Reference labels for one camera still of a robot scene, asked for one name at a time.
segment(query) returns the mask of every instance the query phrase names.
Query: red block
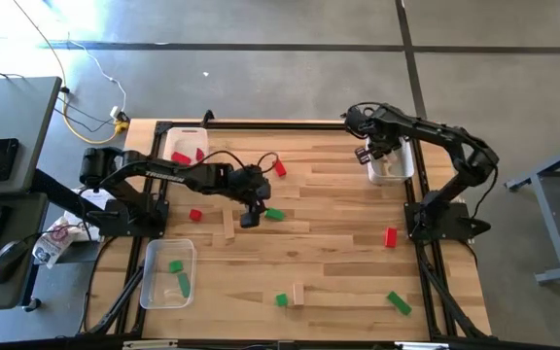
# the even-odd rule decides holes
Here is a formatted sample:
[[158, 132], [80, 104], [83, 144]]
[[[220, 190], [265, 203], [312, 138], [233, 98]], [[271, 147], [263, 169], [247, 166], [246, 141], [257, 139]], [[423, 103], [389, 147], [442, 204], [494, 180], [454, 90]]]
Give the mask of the red block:
[[278, 176], [283, 177], [287, 175], [287, 169], [284, 168], [284, 165], [282, 164], [282, 161], [280, 161], [280, 159], [273, 162], [273, 167], [274, 169], [276, 169], [276, 174], [278, 174]]
[[177, 163], [184, 165], [190, 165], [192, 163], [192, 160], [189, 157], [178, 152], [172, 154], [172, 161], [176, 161]]
[[384, 246], [386, 246], [387, 248], [397, 247], [397, 229], [394, 227], [386, 228], [384, 239]]
[[192, 209], [192, 211], [190, 212], [190, 219], [199, 222], [200, 219], [202, 219], [202, 212], [199, 210]]
[[195, 160], [201, 161], [204, 158], [204, 152], [200, 149], [195, 149]]

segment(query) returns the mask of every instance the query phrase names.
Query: green cube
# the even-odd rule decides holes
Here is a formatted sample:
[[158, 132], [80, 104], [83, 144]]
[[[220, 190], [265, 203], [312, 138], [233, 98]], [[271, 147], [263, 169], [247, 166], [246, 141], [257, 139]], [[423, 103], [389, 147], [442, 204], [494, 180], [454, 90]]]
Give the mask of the green cube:
[[401, 297], [399, 297], [397, 293], [390, 292], [390, 294], [388, 295], [388, 300], [395, 304], [395, 306], [403, 315], [407, 316], [410, 312], [412, 312], [412, 308], [405, 301], [403, 301], [403, 299], [401, 299]]
[[183, 262], [181, 262], [181, 261], [170, 262], [170, 265], [168, 266], [168, 269], [169, 269], [170, 273], [181, 272], [183, 270]]
[[187, 273], [182, 272], [176, 275], [179, 279], [179, 287], [181, 287], [181, 294], [183, 297], [189, 298], [192, 292], [192, 286], [190, 285], [190, 279], [187, 277]]
[[264, 212], [264, 216], [268, 219], [273, 219], [277, 221], [284, 220], [284, 213], [278, 209], [268, 208], [266, 212]]
[[276, 296], [276, 305], [287, 306], [289, 304], [289, 298], [286, 294], [281, 294]]

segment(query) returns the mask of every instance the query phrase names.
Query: wooden tabletop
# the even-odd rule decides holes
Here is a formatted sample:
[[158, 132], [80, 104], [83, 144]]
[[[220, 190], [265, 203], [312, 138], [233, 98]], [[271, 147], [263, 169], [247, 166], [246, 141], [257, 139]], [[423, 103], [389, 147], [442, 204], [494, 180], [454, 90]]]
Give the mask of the wooden tabletop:
[[[157, 120], [135, 120], [125, 148], [149, 153]], [[239, 225], [242, 205], [169, 185], [170, 215], [164, 239], [190, 239], [197, 250], [193, 304], [149, 310], [144, 337], [310, 340], [426, 340], [428, 338], [413, 244], [405, 239], [403, 183], [377, 187], [356, 162], [362, 141], [342, 131], [209, 130], [210, 151], [226, 149], [245, 163], [277, 152], [287, 176], [267, 177], [267, 206], [286, 219]], [[423, 144], [430, 186], [453, 176], [448, 155]], [[212, 161], [233, 162], [227, 156]], [[141, 191], [143, 179], [131, 179]], [[193, 223], [191, 209], [203, 212]], [[385, 248], [382, 232], [398, 231]], [[227, 231], [234, 238], [227, 238]], [[95, 324], [123, 286], [131, 240], [117, 239], [100, 261], [88, 322]], [[449, 289], [468, 316], [490, 333], [473, 257], [457, 242], [442, 242]], [[304, 306], [293, 307], [293, 285], [304, 286]], [[412, 307], [403, 316], [386, 296], [395, 291]], [[289, 296], [289, 307], [274, 304]], [[443, 329], [441, 304], [435, 298]], [[128, 324], [137, 303], [131, 303]]]

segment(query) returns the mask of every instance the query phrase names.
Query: gray floor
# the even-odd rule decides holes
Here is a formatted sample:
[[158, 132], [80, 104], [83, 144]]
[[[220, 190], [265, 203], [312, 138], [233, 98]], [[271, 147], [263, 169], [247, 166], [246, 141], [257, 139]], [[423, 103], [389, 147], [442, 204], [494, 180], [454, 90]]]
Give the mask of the gray floor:
[[[52, 39], [70, 31], [76, 40], [114, 42], [402, 42], [392, 0], [45, 3], [54, 5], [56, 15], [42, 3], [27, 10], [39, 15], [39, 25]], [[405, 0], [405, 5], [415, 45], [560, 47], [560, 1]], [[0, 8], [0, 18], [7, 23], [0, 25], [0, 37], [16, 38], [15, 45], [0, 48], [0, 71], [59, 75], [49, 51], [23, 45], [40, 37], [14, 6]], [[93, 53], [108, 74], [122, 81], [133, 118], [201, 117], [211, 108], [219, 118], [335, 119], [363, 100], [414, 112], [403, 53]], [[82, 52], [58, 54], [74, 104], [100, 118], [121, 104], [118, 89]], [[560, 54], [421, 53], [416, 60], [428, 117], [463, 125], [501, 157], [499, 186], [479, 214], [493, 228], [475, 245], [494, 335], [560, 345], [560, 282], [539, 287], [533, 277], [557, 266], [539, 207], [530, 190], [508, 193], [500, 186], [560, 149]], [[109, 133], [104, 128], [91, 136]], [[123, 137], [112, 143], [122, 144]], [[40, 168], [67, 186], [78, 186], [86, 146], [54, 115]], [[465, 193], [468, 203], [475, 204], [484, 190]], [[57, 214], [52, 210], [50, 219]], [[41, 270], [35, 294], [46, 307], [30, 314], [0, 311], [0, 341], [73, 334], [88, 273], [88, 263]]]

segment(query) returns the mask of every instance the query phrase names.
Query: smartphone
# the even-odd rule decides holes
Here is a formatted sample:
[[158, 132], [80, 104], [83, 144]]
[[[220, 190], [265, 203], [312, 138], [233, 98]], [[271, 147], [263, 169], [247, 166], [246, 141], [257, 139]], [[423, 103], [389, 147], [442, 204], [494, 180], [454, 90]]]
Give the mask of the smartphone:
[[0, 139], [0, 181], [10, 179], [17, 151], [18, 140], [16, 138]]

